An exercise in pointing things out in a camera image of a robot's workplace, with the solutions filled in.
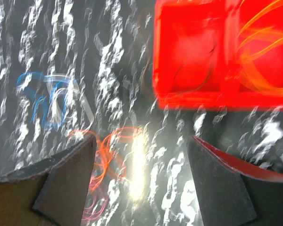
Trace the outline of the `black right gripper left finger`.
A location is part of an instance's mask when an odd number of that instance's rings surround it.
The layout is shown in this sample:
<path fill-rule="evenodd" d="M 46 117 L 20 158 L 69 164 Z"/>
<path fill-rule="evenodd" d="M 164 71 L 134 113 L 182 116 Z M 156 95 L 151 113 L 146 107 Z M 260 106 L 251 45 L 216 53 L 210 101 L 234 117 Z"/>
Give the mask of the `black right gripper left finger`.
<path fill-rule="evenodd" d="M 90 135 L 50 158 L 0 176 L 0 226 L 79 226 L 96 147 Z"/>

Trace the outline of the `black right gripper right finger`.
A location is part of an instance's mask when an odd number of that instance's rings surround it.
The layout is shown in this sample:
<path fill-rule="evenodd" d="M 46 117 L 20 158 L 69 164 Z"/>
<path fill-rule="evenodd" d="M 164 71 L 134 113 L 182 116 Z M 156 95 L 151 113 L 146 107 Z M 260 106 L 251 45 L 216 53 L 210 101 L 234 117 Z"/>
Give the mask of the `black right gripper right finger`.
<path fill-rule="evenodd" d="M 283 226 L 283 174 L 192 136 L 188 157 L 205 226 Z"/>

